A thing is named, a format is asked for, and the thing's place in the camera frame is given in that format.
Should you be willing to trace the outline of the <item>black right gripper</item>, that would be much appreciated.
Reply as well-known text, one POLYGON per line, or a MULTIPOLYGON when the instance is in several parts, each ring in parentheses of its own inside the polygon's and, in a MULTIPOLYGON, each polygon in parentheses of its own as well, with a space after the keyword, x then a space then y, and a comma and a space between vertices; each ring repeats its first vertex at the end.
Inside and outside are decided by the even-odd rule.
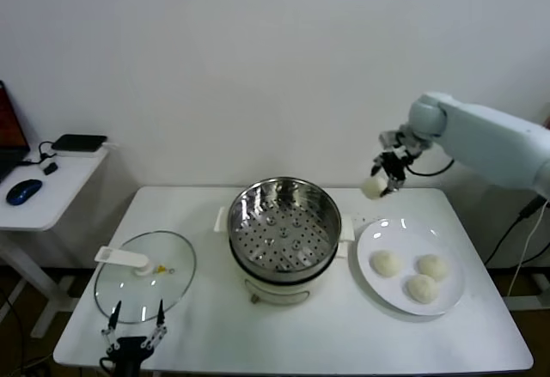
POLYGON ((406 168, 419 158, 418 153, 412 153, 405 147, 385 149, 381 152, 381 160, 374 160, 370 176, 377 176, 383 169, 388 176, 383 196, 400 190, 406 182, 406 168))

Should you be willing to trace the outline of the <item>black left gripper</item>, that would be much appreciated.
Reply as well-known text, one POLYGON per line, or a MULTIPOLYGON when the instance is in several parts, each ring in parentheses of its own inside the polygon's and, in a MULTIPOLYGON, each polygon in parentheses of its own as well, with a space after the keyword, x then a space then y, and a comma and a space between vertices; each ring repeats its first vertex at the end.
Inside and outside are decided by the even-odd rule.
POLYGON ((116 336, 116 327, 122 301, 119 301, 111 313, 107 328, 101 330, 101 335, 107 346, 106 352, 112 362, 143 362, 150 357, 148 348, 155 348, 166 336, 168 329, 165 325, 163 300, 160 300, 156 316, 156 328, 148 337, 121 337, 116 336))

